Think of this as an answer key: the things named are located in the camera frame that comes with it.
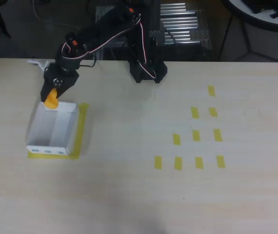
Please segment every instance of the metal rack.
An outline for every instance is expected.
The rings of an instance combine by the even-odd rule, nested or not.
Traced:
[[[113,6],[98,6],[96,21],[107,13]],[[201,45],[207,50],[212,49],[210,34],[206,22],[205,12],[196,3],[169,3],[160,6],[160,29],[151,31],[150,35],[158,39],[160,46],[172,46],[175,39],[181,45]],[[106,47],[120,47],[125,38],[108,43]],[[99,59],[104,58],[104,49],[97,53]]]

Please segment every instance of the orange object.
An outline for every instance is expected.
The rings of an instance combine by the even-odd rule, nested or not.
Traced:
[[[48,95],[46,101],[43,103],[49,109],[56,109],[59,105],[59,101],[57,99],[57,90],[51,90],[50,94]]]

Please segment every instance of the yellow object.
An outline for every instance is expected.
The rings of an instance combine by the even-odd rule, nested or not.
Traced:
[[[182,158],[181,157],[175,157],[175,166],[174,168],[176,170],[181,171],[182,170]]]
[[[225,159],[223,158],[222,155],[217,155],[216,159],[217,159],[217,165],[219,168],[226,168]]]
[[[56,109],[59,105],[59,101],[57,99],[57,90],[52,89],[50,94],[48,95],[46,101],[43,103],[49,109]]]
[[[208,85],[207,88],[208,88],[208,94],[210,96],[214,96],[215,97],[215,88],[213,87],[213,85]]]
[[[180,135],[179,134],[174,133],[173,139],[174,139],[174,145],[180,145]]]
[[[214,129],[215,141],[222,141],[220,129]]]
[[[85,119],[86,119],[87,109],[89,107],[89,104],[83,102],[82,104],[79,104],[78,107],[79,107],[79,119],[77,122],[77,131],[76,131],[73,152],[70,155],[46,155],[46,154],[34,154],[29,151],[28,158],[54,158],[54,159],[64,158],[64,159],[73,159],[73,160],[79,159],[81,142],[84,134]]]
[[[209,108],[209,113],[211,114],[212,117],[218,117],[217,111],[215,107],[210,107]]]
[[[199,130],[192,130],[193,140],[201,141],[201,137],[199,135]]]
[[[161,156],[154,157],[154,168],[162,170],[162,157]]]
[[[193,118],[199,118],[199,112],[197,107],[191,106],[191,113]]]
[[[204,169],[203,158],[202,157],[196,157],[196,168]]]

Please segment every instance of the open cardboard box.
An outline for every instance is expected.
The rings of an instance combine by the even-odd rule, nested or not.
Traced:
[[[30,122],[26,148],[35,154],[70,155],[74,148],[79,108],[59,102],[51,110],[40,102]]]

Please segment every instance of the yellow tape outline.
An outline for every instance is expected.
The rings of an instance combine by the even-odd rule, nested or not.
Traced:
[[[175,157],[175,165],[174,168],[178,171],[182,170],[182,158],[181,157]]]
[[[199,118],[199,111],[197,107],[191,106],[191,113],[193,118]]]
[[[201,141],[199,130],[192,130],[193,141]]]
[[[220,129],[214,129],[214,136],[215,136],[215,141],[222,142]]]
[[[218,117],[215,107],[209,107],[209,113],[211,114],[212,117]]]
[[[84,135],[84,128],[85,128],[85,120],[87,115],[87,109],[89,104],[81,103],[78,105],[79,108],[79,119],[77,123],[77,131],[76,137],[74,142],[73,152],[70,155],[46,155],[46,154],[34,154],[28,151],[28,158],[50,158],[50,159],[72,159],[76,160],[79,159],[80,148],[82,137]]]
[[[216,160],[219,168],[226,168],[225,159],[222,155],[217,155]]]
[[[216,95],[215,95],[215,88],[213,87],[213,85],[208,85],[208,86],[207,86],[207,89],[208,89],[208,94],[209,94],[209,96],[213,96],[213,97],[216,96]]]
[[[203,164],[203,158],[202,157],[196,157],[196,168],[204,169],[204,164]]]
[[[180,144],[180,135],[177,133],[173,134],[173,141],[174,141],[174,145],[181,145]]]
[[[162,156],[154,157],[154,168],[162,170]]]

